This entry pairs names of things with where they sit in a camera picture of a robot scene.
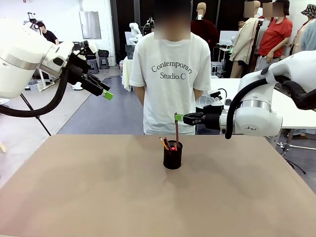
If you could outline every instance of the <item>man in white t-shirt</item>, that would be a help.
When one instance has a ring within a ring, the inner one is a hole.
[[[210,90],[210,50],[190,32],[190,0],[155,0],[155,10],[155,32],[136,44],[129,83],[144,106],[144,134],[174,134],[174,114],[194,113]],[[179,133],[195,127],[180,122]]]

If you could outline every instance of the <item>pencil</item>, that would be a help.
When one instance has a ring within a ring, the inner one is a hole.
[[[166,146],[166,144],[164,143],[163,139],[161,137],[159,137],[159,139],[161,140],[163,146],[168,150],[168,147]]]
[[[169,150],[171,151],[171,146],[170,146],[170,143],[168,142],[168,139],[166,137],[164,139],[165,139],[165,141],[166,141],[166,143],[168,145]]]
[[[175,123],[176,123],[176,147],[177,147],[177,145],[179,144],[179,127],[178,127],[178,121],[177,120],[175,120]]]

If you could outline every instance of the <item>black t-shirt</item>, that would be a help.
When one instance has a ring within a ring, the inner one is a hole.
[[[45,34],[43,33],[43,36],[50,42],[56,44],[55,40],[57,40],[57,37],[54,35],[52,31],[47,31]]]

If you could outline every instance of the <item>concrete floor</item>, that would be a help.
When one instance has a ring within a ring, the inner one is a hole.
[[[111,92],[114,94],[111,101],[102,97],[89,96],[86,91],[72,91],[67,88],[61,105],[53,112],[42,116],[43,122],[51,133],[143,134],[142,107],[137,96],[134,92],[124,90],[120,77],[114,77],[115,75],[119,75],[117,68],[102,70],[98,75],[100,79],[107,78],[105,82],[111,86]],[[53,87],[45,92],[35,93],[33,96],[31,92],[24,94],[30,99],[31,104],[38,108],[39,104],[46,104],[49,101],[55,89]],[[9,105],[16,108],[17,105],[23,106],[23,102],[20,98],[16,98],[10,101]],[[7,154],[0,154],[1,186],[43,143],[47,134],[35,118],[26,120],[3,115],[0,116],[0,130],[0,140],[8,147]],[[285,138],[281,137],[280,141],[284,142]],[[316,141],[293,141],[293,145],[316,148]],[[304,175],[296,168],[298,174],[316,193],[316,152],[292,148],[286,158],[297,163],[307,172]]]

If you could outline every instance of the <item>white wall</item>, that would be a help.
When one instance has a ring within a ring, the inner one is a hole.
[[[316,0],[290,0],[290,15],[288,18],[293,22],[290,43],[293,42],[297,31],[307,21],[307,16],[303,15],[301,11],[305,10],[308,4],[316,4]]]
[[[110,52],[109,63],[115,64],[114,38],[109,0],[83,0],[85,11],[98,11],[102,39],[91,40],[99,49]],[[0,18],[15,18],[21,23],[28,20],[27,12],[35,12],[35,18],[43,21],[60,41],[83,41],[80,24],[79,0],[0,0]]]

